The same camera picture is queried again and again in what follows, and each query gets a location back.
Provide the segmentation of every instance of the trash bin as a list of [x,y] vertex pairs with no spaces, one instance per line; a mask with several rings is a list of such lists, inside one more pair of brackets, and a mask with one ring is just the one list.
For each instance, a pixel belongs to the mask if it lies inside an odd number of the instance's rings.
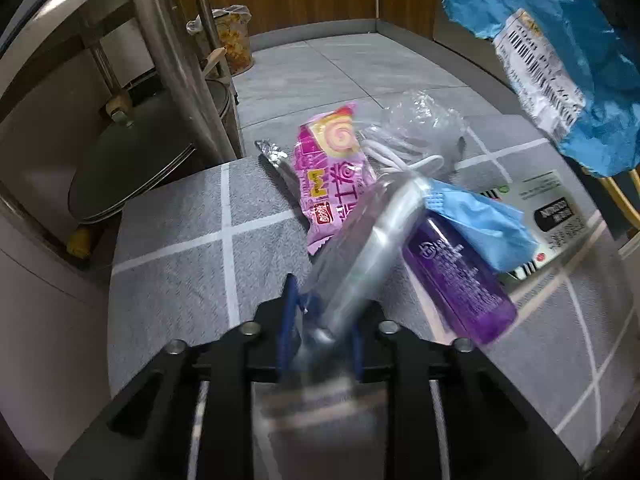
[[[247,23],[251,13],[246,6],[233,5],[225,9],[211,9],[216,23],[220,40],[226,48],[226,62],[231,75],[236,75],[251,68],[254,58],[251,55],[251,44]],[[196,35],[198,42],[206,43],[202,33],[202,22],[198,15],[195,20],[187,23],[189,34]]]

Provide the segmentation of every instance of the tiled floor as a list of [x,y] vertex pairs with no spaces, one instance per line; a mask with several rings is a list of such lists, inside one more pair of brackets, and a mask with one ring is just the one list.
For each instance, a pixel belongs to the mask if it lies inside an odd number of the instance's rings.
[[463,115],[499,113],[446,70],[380,34],[300,41],[254,57],[254,66],[234,78],[248,154],[265,138],[290,152],[300,124],[347,102],[357,104],[355,120],[379,122],[382,109],[409,89],[429,89]]

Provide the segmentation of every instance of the pink snack package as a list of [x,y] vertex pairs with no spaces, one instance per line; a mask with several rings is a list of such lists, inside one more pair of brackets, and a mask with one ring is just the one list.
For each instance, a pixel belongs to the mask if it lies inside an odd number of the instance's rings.
[[300,126],[293,152],[300,205],[309,218],[306,248],[316,251],[342,226],[376,177],[353,133],[353,105]]

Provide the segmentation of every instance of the black label on box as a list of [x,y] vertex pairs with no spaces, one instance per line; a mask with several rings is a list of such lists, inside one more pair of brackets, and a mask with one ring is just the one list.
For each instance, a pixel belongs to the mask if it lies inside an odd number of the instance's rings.
[[556,226],[559,226],[562,222],[571,218],[574,212],[571,211],[569,203],[565,198],[559,198],[554,200],[551,204],[542,206],[540,209],[536,209],[533,213],[533,219],[537,226],[543,231],[551,231]]

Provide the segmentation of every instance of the plastic bottle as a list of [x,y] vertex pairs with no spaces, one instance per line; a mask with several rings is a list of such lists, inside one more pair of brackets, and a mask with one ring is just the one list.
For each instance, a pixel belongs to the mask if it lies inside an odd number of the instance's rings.
[[427,214],[402,254],[457,335],[486,344],[515,319],[516,308],[489,266],[437,213]]

